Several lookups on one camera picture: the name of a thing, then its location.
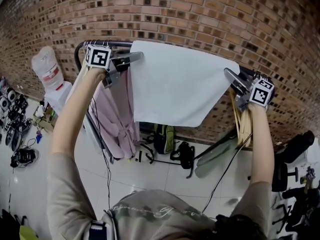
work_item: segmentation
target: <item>forearm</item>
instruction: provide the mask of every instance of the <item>forearm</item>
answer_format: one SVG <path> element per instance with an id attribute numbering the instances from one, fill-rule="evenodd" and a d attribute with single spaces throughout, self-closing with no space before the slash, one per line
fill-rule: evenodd
<path id="1" fill-rule="evenodd" d="M 275 155 L 272 144 L 267 113 L 259 105 L 251 107 L 253 130 L 253 155 L 251 169 L 251 184 L 267 182 L 272 184 Z"/>
<path id="2" fill-rule="evenodd" d="M 75 145 L 86 111 L 95 90 L 105 77 L 103 69 L 92 68 L 64 105 L 53 131 L 51 153 L 63 153 L 74 158 Z"/>

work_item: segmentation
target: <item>pink garment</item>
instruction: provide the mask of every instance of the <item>pink garment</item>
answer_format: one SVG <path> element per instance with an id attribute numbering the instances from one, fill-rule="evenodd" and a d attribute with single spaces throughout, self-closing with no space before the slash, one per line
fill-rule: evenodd
<path id="1" fill-rule="evenodd" d="M 130 69 L 111 88 L 104 88 L 100 83 L 93 98 L 89 113 L 97 128 L 99 120 L 101 136 L 111 154 L 115 158 L 131 158 L 136 153 L 140 132 L 139 123 L 134 123 Z"/>

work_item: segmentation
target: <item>grey shirt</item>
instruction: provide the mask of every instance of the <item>grey shirt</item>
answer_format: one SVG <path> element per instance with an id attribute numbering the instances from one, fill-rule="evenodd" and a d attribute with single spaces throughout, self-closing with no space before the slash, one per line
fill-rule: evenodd
<path id="1" fill-rule="evenodd" d="M 271 186 L 251 185 L 232 215 L 242 214 L 268 228 Z M 60 153 L 49 156 L 47 215 L 53 239 L 89 238 L 95 212 L 81 182 L 75 161 Z M 198 239 L 215 222 L 186 202 L 163 190 L 128 195 L 105 212 L 101 222 L 108 240 Z"/>

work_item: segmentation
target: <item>grey sleeve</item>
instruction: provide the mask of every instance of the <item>grey sleeve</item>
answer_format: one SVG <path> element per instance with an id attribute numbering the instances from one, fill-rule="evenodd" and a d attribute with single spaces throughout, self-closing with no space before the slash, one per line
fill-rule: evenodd
<path id="1" fill-rule="evenodd" d="M 96 215 L 75 161 L 61 153 L 49 155 L 47 179 L 47 215 L 52 238 L 87 238 Z"/>
<path id="2" fill-rule="evenodd" d="M 267 235 L 270 206 L 271 185 L 267 182 L 257 182 L 248 187 L 231 216 L 244 215 L 249 217 L 260 225 L 264 234 Z"/>

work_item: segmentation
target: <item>white plastic bottle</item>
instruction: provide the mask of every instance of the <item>white plastic bottle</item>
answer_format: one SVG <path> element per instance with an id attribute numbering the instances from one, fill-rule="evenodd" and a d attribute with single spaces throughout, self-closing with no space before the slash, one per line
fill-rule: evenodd
<path id="1" fill-rule="evenodd" d="M 58 65 L 54 49 L 43 47 L 31 60 L 33 71 L 41 80 L 46 91 L 55 91 L 64 84 L 64 76 Z"/>

